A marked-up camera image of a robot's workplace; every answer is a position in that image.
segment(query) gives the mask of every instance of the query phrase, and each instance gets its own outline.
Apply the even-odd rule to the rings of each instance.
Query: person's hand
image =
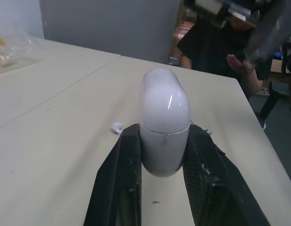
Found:
[[[244,60],[241,63],[233,54],[229,54],[226,59],[230,68],[238,74],[250,74],[255,69],[249,61]]]

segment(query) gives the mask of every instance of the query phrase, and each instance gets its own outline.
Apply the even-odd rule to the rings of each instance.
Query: small debris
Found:
[[[120,122],[115,122],[112,126],[111,126],[111,130],[114,132],[114,133],[116,133],[116,134],[118,134],[118,135],[120,135],[121,133],[122,133],[122,127],[123,127],[123,124],[122,123],[120,123]]]

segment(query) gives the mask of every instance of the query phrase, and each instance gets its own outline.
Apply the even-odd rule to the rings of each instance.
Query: floor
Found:
[[[253,110],[259,112],[267,97],[251,97]],[[280,100],[266,120],[265,133],[291,180],[291,104]]]

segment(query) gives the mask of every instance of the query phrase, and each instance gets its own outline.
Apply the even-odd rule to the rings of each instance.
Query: table surface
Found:
[[[41,44],[40,51],[0,67],[0,127],[120,57],[48,40],[36,41]]]
[[[105,66],[89,67],[89,74],[74,82],[79,69],[60,68],[54,72],[60,88],[47,99],[45,89],[51,90],[56,81],[51,79],[41,89],[30,74],[34,70],[44,80],[50,74],[47,67],[32,65],[0,75],[1,84],[18,75],[20,84],[32,87],[21,97],[13,97],[15,84],[8,87],[9,96],[1,90],[6,94],[0,96],[1,105],[6,101],[5,111],[25,98],[29,107],[14,117],[5,118],[0,111],[0,119],[6,120],[0,125],[0,226],[82,226],[97,171],[119,138],[109,127],[116,121],[125,127],[138,123],[141,79],[160,67],[177,75],[189,98],[193,122],[208,129],[239,168],[270,224],[291,226],[291,181],[235,79],[60,46],[79,52],[82,59],[94,52],[93,62],[102,61],[102,56],[108,59]],[[46,51],[55,54],[53,48]],[[64,54],[60,65],[82,65],[71,57],[72,61]],[[182,169],[169,178],[142,169],[142,225],[194,225]]]

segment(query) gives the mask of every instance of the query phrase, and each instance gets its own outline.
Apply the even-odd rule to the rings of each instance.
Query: person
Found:
[[[182,51],[180,66],[197,71],[236,78],[247,98],[260,91],[269,76],[272,59],[254,68],[244,60],[252,24],[232,17],[223,29],[213,26],[205,17],[177,44]]]

